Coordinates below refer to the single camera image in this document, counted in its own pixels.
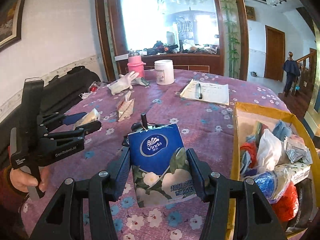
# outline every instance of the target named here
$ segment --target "vinda logo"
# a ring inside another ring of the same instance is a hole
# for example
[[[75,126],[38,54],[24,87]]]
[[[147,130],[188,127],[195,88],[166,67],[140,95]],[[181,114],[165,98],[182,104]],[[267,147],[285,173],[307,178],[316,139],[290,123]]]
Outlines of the vinda logo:
[[[156,155],[161,149],[166,148],[168,139],[161,134],[154,134],[146,138],[140,145],[140,152],[145,157]]]

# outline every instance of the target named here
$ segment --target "picture frame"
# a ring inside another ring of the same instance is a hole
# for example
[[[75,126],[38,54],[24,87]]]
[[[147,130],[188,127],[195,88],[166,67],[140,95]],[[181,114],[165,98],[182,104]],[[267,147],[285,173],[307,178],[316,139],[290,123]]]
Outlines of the picture frame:
[[[245,6],[245,11],[247,12],[247,19],[248,20],[257,21],[254,7]]]
[[[0,19],[0,52],[21,40],[21,22],[25,0],[17,0]]]

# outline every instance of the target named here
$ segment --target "purple tablecloth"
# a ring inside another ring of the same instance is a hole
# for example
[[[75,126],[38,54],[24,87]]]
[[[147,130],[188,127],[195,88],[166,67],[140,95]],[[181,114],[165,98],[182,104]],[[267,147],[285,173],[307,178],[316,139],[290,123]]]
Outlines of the purple tablecloth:
[[[68,114],[90,112],[98,109],[102,128],[86,136],[85,150],[52,165],[51,184],[45,197],[38,202],[26,201],[22,219],[30,235],[44,208],[66,178],[89,179],[106,168],[107,163],[121,148],[123,136],[130,132],[134,122],[140,120],[142,112],[147,113],[149,122],[177,123],[186,148],[192,147],[199,158],[209,163],[213,171],[229,177],[232,149],[232,113],[236,101],[257,103],[288,111],[285,104],[268,88],[232,78],[199,72],[175,70],[175,82],[159,86],[155,72],[146,71],[150,86],[134,86],[131,98],[135,98],[134,111],[130,119],[117,122],[116,104],[123,93],[112,96],[107,87],[81,101]],[[191,79],[203,82],[228,84],[230,106],[221,106],[199,101],[184,100],[180,91]],[[114,224],[119,239],[192,239],[198,240],[208,205],[198,197],[171,204],[163,208],[140,209],[130,173],[126,188],[119,201],[111,203]],[[85,238],[90,239],[90,218],[88,202],[84,201]]]

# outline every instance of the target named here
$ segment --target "hand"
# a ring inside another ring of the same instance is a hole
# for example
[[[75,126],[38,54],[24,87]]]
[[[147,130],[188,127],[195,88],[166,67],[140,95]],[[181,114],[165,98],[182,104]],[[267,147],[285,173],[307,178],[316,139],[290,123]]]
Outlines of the hand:
[[[48,184],[49,184],[49,176],[50,176],[50,169],[49,167],[44,167],[40,171],[40,177],[41,182],[39,184],[39,189],[42,192],[45,192],[47,190]],[[28,192],[27,186],[38,186],[38,181],[35,177],[32,175],[23,172],[20,169],[12,169],[10,171],[10,181],[14,188],[21,192]]]
[[[111,90],[111,94],[115,95],[120,93],[123,90],[130,89],[132,90],[131,82],[134,80],[137,76],[139,76],[139,72],[130,72],[127,73],[125,76],[122,76],[120,79],[118,79],[117,82],[109,86],[109,89]]]

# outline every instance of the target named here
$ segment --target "white glove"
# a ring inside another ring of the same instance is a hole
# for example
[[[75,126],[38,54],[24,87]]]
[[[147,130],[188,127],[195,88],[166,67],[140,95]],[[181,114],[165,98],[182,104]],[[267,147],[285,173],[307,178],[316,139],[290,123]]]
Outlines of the white glove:
[[[111,90],[111,94],[115,95],[120,93],[123,90],[126,90],[129,88],[132,90],[131,82],[134,80],[137,76],[139,76],[139,72],[130,72],[127,73],[125,76],[121,75],[122,77],[117,80],[117,82],[113,83],[111,86],[109,86],[109,89]]]

